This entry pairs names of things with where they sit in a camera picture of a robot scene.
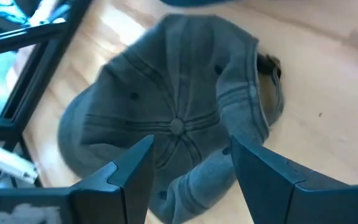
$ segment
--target baseball cap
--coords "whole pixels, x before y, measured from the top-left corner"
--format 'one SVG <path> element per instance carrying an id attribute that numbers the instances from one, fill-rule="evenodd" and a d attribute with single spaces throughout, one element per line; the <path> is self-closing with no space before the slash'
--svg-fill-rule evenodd
<path id="1" fill-rule="evenodd" d="M 69 104 L 60 152 L 86 177 L 153 134 L 149 207 L 164 223 L 182 223 L 236 180 L 230 136 L 268 138 L 283 110 L 280 75 L 278 60 L 259 54 L 258 40 L 231 22 L 167 15 Z"/>

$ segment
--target wooden surface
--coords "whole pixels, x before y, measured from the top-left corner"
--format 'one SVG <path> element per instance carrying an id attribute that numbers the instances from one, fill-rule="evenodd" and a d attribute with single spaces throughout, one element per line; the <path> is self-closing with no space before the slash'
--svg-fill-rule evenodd
<path id="1" fill-rule="evenodd" d="M 46 187 L 79 181 L 60 158 L 65 107 L 102 64 L 167 12 L 213 13 L 260 39 L 282 61 L 286 105 L 265 146 L 349 184 L 358 184 L 358 1 L 236 1 L 183 10 L 157 0 L 94 1 L 25 131 Z M 147 223 L 159 223 L 148 214 Z M 252 223 L 236 184 L 189 223 Z"/>

